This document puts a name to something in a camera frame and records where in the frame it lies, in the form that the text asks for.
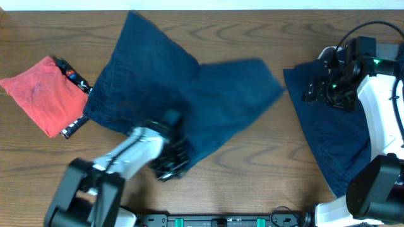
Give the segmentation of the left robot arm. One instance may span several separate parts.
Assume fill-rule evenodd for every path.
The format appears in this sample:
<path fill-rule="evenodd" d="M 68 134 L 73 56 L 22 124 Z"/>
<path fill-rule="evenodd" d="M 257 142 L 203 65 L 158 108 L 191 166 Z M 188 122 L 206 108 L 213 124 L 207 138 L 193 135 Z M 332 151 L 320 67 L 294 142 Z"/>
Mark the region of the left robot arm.
<path fill-rule="evenodd" d="M 57 188 L 44 226 L 134 226 L 137 216 L 121 206 L 126 181 L 146 164 L 166 181 L 180 177 L 189 161 L 181 146 L 181 115 L 169 110 L 161 121 L 131 129 L 111 152 L 85 161 L 73 160 Z"/>

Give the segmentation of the navy blue shorts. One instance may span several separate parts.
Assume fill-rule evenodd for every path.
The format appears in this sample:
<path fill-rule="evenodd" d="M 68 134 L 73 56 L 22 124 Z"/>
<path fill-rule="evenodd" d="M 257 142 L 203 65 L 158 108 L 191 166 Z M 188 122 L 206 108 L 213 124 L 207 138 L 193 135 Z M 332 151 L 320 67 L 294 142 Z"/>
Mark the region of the navy blue shorts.
<path fill-rule="evenodd" d="M 199 64 L 152 22 L 130 12 L 84 113 L 121 133 L 177 113 L 192 168 L 249 127 L 282 93 L 261 59 Z"/>

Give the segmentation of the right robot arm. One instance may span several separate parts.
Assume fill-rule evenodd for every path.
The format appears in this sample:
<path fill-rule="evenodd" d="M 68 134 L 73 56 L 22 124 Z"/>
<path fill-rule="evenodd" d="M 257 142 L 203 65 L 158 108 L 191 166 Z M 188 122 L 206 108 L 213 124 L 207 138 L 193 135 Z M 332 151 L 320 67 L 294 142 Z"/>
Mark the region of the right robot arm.
<path fill-rule="evenodd" d="M 351 180 L 347 193 L 318 204 L 307 217 L 312 226 L 372 226 L 403 222 L 403 71 L 377 56 L 376 39 L 359 36 L 345 44 L 345 59 L 327 65 L 336 76 L 312 80 L 307 103 L 365 112 L 371 161 Z"/>

